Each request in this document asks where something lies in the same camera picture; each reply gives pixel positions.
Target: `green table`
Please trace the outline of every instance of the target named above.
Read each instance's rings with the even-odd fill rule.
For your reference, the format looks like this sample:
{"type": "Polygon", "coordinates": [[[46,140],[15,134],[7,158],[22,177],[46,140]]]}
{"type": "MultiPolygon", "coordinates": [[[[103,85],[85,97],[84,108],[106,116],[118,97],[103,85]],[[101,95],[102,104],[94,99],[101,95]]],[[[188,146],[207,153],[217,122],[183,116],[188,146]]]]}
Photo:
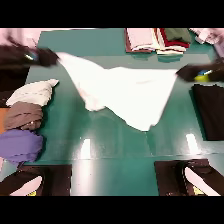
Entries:
{"type": "MultiPolygon", "coordinates": [[[[104,68],[179,69],[216,57],[212,46],[195,41],[180,61],[170,63],[172,58],[154,53],[128,54],[124,44],[121,28],[43,32],[39,41],[41,47],[84,57],[104,68]]],[[[158,195],[154,171],[157,160],[208,158],[224,174],[224,144],[203,141],[201,121],[189,92],[192,84],[177,79],[160,122],[150,131],[141,132],[109,109],[85,110],[60,64],[50,69],[30,69],[27,83],[50,78],[60,83],[44,107],[39,133],[47,141],[35,164],[73,164],[71,195],[158,195]]],[[[1,178],[14,169],[5,163],[1,178]]]]}

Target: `red folded cloth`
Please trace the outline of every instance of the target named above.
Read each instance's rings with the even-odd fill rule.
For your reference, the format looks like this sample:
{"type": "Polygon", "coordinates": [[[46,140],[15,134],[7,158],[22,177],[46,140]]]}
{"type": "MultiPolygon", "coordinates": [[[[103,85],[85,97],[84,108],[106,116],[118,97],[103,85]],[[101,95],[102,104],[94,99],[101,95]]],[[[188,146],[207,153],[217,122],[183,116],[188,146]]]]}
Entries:
{"type": "Polygon", "coordinates": [[[162,34],[162,37],[163,37],[163,40],[164,40],[164,44],[165,44],[166,47],[174,46],[174,45],[185,47],[185,48],[189,48],[190,47],[190,44],[184,43],[184,42],[181,42],[181,41],[178,41],[178,40],[168,41],[167,37],[166,37],[166,34],[165,34],[164,28],[159,28],[159,29],[160,29],[160,32],[162,34]]]}

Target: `purple crumpled cloth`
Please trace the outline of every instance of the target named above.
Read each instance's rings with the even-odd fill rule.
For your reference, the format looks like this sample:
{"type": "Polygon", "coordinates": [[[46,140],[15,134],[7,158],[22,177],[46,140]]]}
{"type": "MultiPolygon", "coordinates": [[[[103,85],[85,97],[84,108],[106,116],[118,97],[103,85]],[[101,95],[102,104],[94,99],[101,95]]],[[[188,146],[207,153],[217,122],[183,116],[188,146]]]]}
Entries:
{"type": "Polygon", "coordinates": [[[29,130],[12,129],[0,134],[0,157],[16,165],[34,162],[42,144],[42,136],[29,130]]]}

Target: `teal tabletop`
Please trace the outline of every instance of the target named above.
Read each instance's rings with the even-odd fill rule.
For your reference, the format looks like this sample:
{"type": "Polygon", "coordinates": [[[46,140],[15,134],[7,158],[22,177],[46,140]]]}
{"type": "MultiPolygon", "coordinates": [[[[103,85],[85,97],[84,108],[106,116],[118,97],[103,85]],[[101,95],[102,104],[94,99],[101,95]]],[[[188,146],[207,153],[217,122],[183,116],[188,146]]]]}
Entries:
{"type": "MultiPolygon", "coordinates": [[[[125,52],[122,28],[42,32],[39,47],[91,60],[104,68],[180,69],[208,63],[213,46],[194,41],[183,57],[125,52]]],[[[40,158],[28,164],[73,164],[71,195],[158,195],[154,162],[208,158],[224,174],[222,141],[208,142],[191,97],[193,83],[177,79],[159,123],[148,132],[128,126],[109,109],[89,112],[62,65],[31,68],[27,83],[55,78],[38,131],[40,158]]],[[[4,163],[0,179],[15,167],[4,163]]]]}

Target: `black folded shirt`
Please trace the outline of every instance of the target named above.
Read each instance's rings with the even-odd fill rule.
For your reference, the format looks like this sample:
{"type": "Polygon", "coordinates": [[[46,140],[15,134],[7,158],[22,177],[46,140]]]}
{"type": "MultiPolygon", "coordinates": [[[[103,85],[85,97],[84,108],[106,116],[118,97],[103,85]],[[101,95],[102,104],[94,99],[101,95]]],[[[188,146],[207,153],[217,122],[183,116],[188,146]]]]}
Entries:
{"type": "Polygon", "coordinates": [[[202,118],[206,139],[224,140],[224,88],[217,85],[195,84],[192,90],[202,118]]]}

